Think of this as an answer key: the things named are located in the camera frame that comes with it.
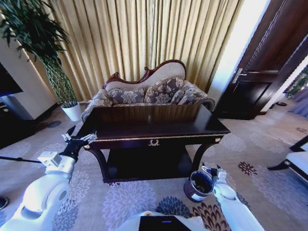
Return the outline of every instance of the floral carpet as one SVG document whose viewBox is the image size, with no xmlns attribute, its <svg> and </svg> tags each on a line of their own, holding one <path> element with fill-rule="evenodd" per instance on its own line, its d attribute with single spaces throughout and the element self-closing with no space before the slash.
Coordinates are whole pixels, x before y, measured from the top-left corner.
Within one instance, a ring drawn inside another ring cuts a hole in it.
<svg viewBox="0 0 308 231">
<path fill-rule="evenodd" d="M 220 165 L 228 172 L 227 182 L 239 199 L 267 231 L 308 230 L 308 186 L 291 170 L 268 171 L 291 152 L 289 147 L 307 135 L 308 121 L 275 106 L 254 120 L 221 122 L 229 128 L 219 144 L 209 148 L 202 159 L 207 166 Z M 0 150 L 0 155 L 36 159 L 43 151 L 61 152 L 61 134 L 73 125 L 56 108 L 42 121 L 35 135 Z M 193 158 L 198 145 L 186 146 Z M 106 157 L 108 150 L 103 150 Z M 0 160 L 0 195 L 10 204 L 0 210 L 0 226 L 14 213 L 26 187 L 43 176 L 41 164 Z M 229 231 L 213 195 L 202 203 L 188 200 L 183 191 L 186 179 L 146 180 L 106 184 L 96 159 L 81 151 L 70 182 L 70 194 L 52 223 L 53 231 L 113 231 L 130 216 L 145 210 L 186 218 L 201 216 L 212 231 Z"/>
</svg>

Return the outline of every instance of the door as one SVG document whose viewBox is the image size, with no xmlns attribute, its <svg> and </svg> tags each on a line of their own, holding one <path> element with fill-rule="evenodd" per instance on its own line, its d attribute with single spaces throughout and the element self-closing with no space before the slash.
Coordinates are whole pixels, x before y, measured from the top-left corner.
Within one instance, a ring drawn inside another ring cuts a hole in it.
<svg viewBox="0 0 308 231">
<path fill-rule="evenodd" d="M 308 54 L 307 0 L 271 0 L 215 113 L 253 119 Z"/>
</svg>

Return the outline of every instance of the dark wooden table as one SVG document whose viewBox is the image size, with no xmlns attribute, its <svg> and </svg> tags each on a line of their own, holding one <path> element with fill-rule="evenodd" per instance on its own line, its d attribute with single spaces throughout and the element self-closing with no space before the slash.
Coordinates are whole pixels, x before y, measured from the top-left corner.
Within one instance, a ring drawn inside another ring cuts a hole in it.
<svg viewBox="0 0 308 231">
<path fill-rule="evenodd" d="M 211 145 L 230 131 L 201 104 L 97 107 L 80 129 L 98 139 L 85 150 L 97 158 L 103 181 L 188 177 Z M 185 145 L 201 144 L 193 162 Z M 106 161 L 101 149 L 110 149 Z"/>
</svg>

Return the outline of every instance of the potted plant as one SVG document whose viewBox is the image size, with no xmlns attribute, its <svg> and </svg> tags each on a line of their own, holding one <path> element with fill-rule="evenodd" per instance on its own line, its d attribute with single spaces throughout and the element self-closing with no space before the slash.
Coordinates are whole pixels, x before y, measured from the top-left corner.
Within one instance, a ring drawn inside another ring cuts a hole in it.
<svg viewBox="0 0 308 231">
<path fill-rule="evenodd" d="M 44 7 L 53 8 L 42 0 L 0 0 L 5 19 L 0 24 L 2 37 L 10 46 L 11 38 L 20 42 L 18 51 L 34 54 L 46 68 L 50 85 L 71 120 L 80 119 L 81 109 L 72 85 L 61 68 L 58 52 L 64 52 L 60 42 L 69 43 L 67 33 L 51 20 Z"/>
</svg>

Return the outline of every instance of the small bucket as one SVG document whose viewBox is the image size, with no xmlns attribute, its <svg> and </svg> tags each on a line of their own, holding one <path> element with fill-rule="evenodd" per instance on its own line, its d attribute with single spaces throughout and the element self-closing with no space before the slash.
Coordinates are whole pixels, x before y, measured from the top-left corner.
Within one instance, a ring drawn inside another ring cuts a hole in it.
<svg viewBox="0 0 308 231">
<path fill-rule="evenodd" d="M 212 179 L 201 171 L 194 171 L 184 184 L 184 192 L 193 202 L 202 202 L 213 192 Z"/>
</svg>

